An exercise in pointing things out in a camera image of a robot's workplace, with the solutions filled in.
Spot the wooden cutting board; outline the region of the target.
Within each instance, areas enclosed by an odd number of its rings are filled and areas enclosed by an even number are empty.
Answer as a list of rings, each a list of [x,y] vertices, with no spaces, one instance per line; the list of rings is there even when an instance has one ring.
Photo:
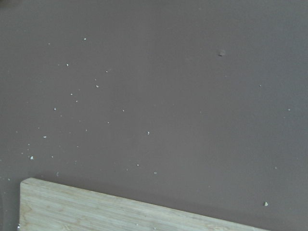
[[[21,231],[255,231],[256,228],[123,197],[28,178]]]

